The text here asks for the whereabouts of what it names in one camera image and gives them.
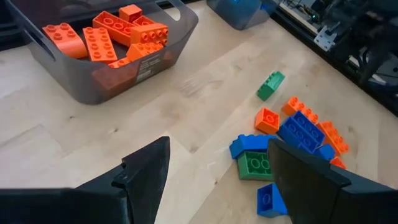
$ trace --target small green brick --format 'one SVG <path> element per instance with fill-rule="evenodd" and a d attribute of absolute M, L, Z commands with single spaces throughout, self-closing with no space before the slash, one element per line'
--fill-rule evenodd
<path fill-rule="evenodd" d="M 284 78 L 285 76 L 281 72 L 273 72 L 260 86 L 260 89 L 257 91 L 257 96 L 263 101 L 266 101 L 268 97 L 278 89 Z"/>
<path fill-rule="evenodd" d="M 273 180 L 265 152 L 243 152 L 238 158 L 238 169 L 240 179 Z"/>

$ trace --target blue container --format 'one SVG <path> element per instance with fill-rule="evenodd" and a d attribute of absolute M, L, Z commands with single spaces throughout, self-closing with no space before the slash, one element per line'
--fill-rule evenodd
<path fill-rule="evenodd" d="M 207 0 L 207 5 L 237 30 L 268 20 L 282 0 Z"/>

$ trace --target wooden table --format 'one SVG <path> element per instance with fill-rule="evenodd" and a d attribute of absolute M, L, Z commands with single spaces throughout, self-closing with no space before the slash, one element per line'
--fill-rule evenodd
<path fill-rule="evenodd" d="M 76 187 L 170 136 L 157 223 L 290 223 L 256 215 L 267 183 L 240 181 L 228 146 L 295 95 L 334 122 L 350 171 L 398 188 L 394 115 L 274 21 L 237 31 L 204 1 L 190 7 L 200 21 L 177 64 L 98 106 L 73 100 L 26 47 L 0 52 L 0 187 Z M 274 70 L 286 79 L 263 102 Z"/>

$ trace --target orange duplo brick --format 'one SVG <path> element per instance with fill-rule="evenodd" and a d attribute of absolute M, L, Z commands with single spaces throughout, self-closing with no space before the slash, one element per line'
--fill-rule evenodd
<path fill-rule="evenodd" d="M 152 21 L 151 19 L 149 19 L 146 16 L 141 16 L 140 18 L 136 19 L 133 22 L 133 24 L 136 25 L 136 26 L 146 26 L 146 25 L 155 24 L 155 22 Z"/>
<path fill-rule="evenodd" d="M 127 22 L 133 22 L 142 16 L 142 9 L 135 4 L 121 7 L 119 9 L 119 17 Z"/>
<path fill-rule="evenodd" d="M 112 63 L 118 59 L 105 28 L 87 27 L 83 29 L 83 33 L 92 62 Z"/>
<path fill-rule="evenodd" d="M 333 127 L 331 121 L 322 121 L 317 124 L 317 127 L 325 133 L 324 144 L 330 144 L 339 156 L 349 151 L 349 146 L 344 142 L 343 137 L 338 134 L 336 128 Z"/>
<path fill-rule="evenodd" d="M 149 43 L 167 45 L 169 28 L 166 25 L 155 23 L 146 26 L 135 26 L 131 28 L 131 43 Z"/>
<path fill-rule="evenodd" d="M 112 40 L 130 47 L 131 28 L 134 24 L 124 21 L 106 11 L 101 12 L 93 19 L 93 27 L 103 27 L 108 30 Z"/>
<path fill-rule="evenodd" d="M 60 51 L 71 58 L 87 56 L 86 46 L 72 27 L 66 22 L 60 25 L 47 25 L 43 31 L 55 43 Z"/>
<path fill-rule="evenodd" d="M 312 113 L 312 110 L 305 106 L 305 104 L 296 96 L 292 96 L 282 108 L 282 111 L 287 116 L 293 116 L 297 111 L 301 111 L 312 123 L 318 123 L 318 115 Z"/>
<path fill-rule="evenodd" d="M 137 65 L 126 65 L 118 69 L 104 67 L 92 74 L 105 98 L 110 99 L 132 87 L 137 80 Z"/>
<path fill-rule="evenodd" d="M 279 114 L 263 108 L 257 113 L 254 126 L 263 133 L 275 134 L 279 130 Z"/>
<path fill-rule="evenodd" d="M 125 58 L 122 58 L 122 59 L 120 59 L 118 61 L 110 63 L 109 67 L 111 67 L 111 68 L 120 68 L 120 67 L 123 67 L 123 66 L 127 65 L 130 62 L 131 61 L 127 57 L 125 57 Z"/>
<path fill-rule="evenodd" d="M 296 96 L 292 96 L 285 104 L 285 106 L 282 108 L 282 111 L 287 115 L 287 116 L 293 116 L 299 109 L 304 109 L 305 105 L 299 101 L 299 99 Z"/>
<path fill-rule="evenodd" d="M 147 44 L 132 44 L 127 51 L 127 58 L 130 61 L 135 61 L 139 58 L 145 57 L 151 53 L 154 53 L 163 48 L 162 44 L 154 44 L 154 43 L 147 43 Z"/>
<path fill-rule="evenodd" d="M 344 165 L 343 161 L 342 161 L 339 157 L 337 157 L 337 156 L 334 157 L 334 158 L 330 161 L 330 164 L 333 164 L 333 165 L 338 166 L 338 167 L 343 168 L 343 169 L 347 169 L 347 167 Z"/>

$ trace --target translucent storage bin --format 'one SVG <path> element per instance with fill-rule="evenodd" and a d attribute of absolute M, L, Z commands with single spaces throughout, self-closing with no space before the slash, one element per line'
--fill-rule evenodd
<path fill-rule="evenodd" d="M 33 57 L 61 86 L 80 103 L 100 104 L 135 84 L 173 66 L 198 24 L 197 15 L 179 0 L 168 0 L 180 12 L 178 21 L 171 18 L 156 1 L 148 0 L 5 0 L 21 28 Z M 82 28 L 92 27 L 92 20 L 102 11 L 117 15 L 130 4 L 143 14 L 169 27 L 168 43 L 162 50 L 123 67 L 111 68 L 88 58 L 74 59 L 63 54 L 42 32 L 49 24 L 69 23 L 85 41 Z M 113 42 L 118 59 L 126 57 L 128 47 Z"/>
<path fill-rule="evenodd" d="M 221 18 L 237 30 L 268 20 L 282 0 L 206 0 Z"/>

